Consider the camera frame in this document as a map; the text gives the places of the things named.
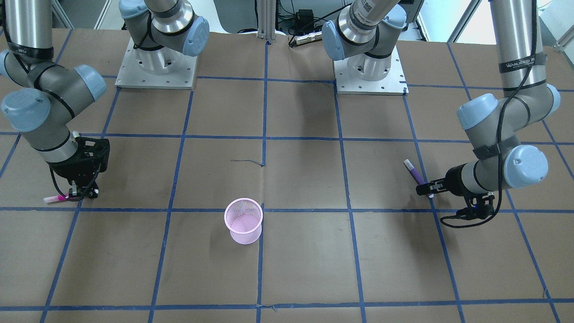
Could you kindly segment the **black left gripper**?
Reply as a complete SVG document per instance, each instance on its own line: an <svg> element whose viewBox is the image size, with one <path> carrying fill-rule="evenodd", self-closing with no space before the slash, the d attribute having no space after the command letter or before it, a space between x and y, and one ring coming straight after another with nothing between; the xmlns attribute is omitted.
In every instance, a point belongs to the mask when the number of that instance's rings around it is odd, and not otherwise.
<svg viewBox="0 0 574 323"><path fill-rule="evenodd" d="M453 167L445 177L416 186L418 196L433 198L434 194L451 192L455 196L470 196L471 192L463 184L462 170L465 164Z"/></svg>

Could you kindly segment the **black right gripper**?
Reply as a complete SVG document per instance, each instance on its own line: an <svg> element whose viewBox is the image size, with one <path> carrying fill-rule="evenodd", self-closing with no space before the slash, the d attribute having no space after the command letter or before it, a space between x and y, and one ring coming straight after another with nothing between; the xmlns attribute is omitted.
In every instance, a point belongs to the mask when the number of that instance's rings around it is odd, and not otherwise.
<svg viewBox="0 0 574 323"><path fill-rule="evenodd" d="M77 144L77 149L70 158L48 165L58 176L68 180L70 188L67 200L82 200L82 192L87 192L85 197L94 200L99 196L95 180L108 167L109 140L74 137L73 143Z"/></svg>

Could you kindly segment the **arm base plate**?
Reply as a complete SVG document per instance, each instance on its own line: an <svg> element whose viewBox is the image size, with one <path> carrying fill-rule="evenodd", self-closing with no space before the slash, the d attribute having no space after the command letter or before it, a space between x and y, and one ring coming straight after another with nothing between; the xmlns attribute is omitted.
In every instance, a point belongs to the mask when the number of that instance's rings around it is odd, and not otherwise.
<svg viewBox="0 0 574 323"><path fill-rule="evenodd" d="M135 49L130 39L115 86L139 89L192 90L197 57L188 57L169 48L157 51Z"/></svg>
<svg viewBox="0 0 574 323"><path fill-rule="evenodd" d="M340 94L405 96L409 93L397 47L383 59L361 54L334 61L333 68Z"/></svg>

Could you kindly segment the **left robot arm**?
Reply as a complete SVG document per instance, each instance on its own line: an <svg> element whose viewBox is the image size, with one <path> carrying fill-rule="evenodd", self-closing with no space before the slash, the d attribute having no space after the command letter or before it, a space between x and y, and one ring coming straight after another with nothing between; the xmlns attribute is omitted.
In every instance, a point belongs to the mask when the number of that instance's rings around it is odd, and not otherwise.
<svg viewBox="0 0 574 323"><path fill-rule="evenodd" d="M547 83L537 2L492 0L490 8L504 97L488 93L458 108L457 118L476 161L418 185L419 196L451 192L475 198L531 186L547 176L545 155L521 144L515 134L549 117L561 104L560 93ZM396 0L356 0L322 25L324 49L333 61L356 57L387 63L406 18Z"/></svg>

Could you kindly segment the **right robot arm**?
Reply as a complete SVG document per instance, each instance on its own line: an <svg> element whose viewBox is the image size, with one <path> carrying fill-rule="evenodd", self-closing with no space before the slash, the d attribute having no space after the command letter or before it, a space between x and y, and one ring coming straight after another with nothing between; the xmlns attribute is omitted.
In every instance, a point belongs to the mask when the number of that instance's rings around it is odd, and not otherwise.
<svg viewBox="0 0 574 323"><path fill-rule="evenodd" d="M52 3L4 0L7 49L1 73L21 86L1 102L1 112L46 161L60 198L98 197L96 178L108 167L108 139L82 137L67 124L107 90L102 75L81 64L55 63ZM209 21L188 0L121 0L119 12L133 41L132 53L146 75L176 71L183 57L197 57L209 39Z"/></svg>

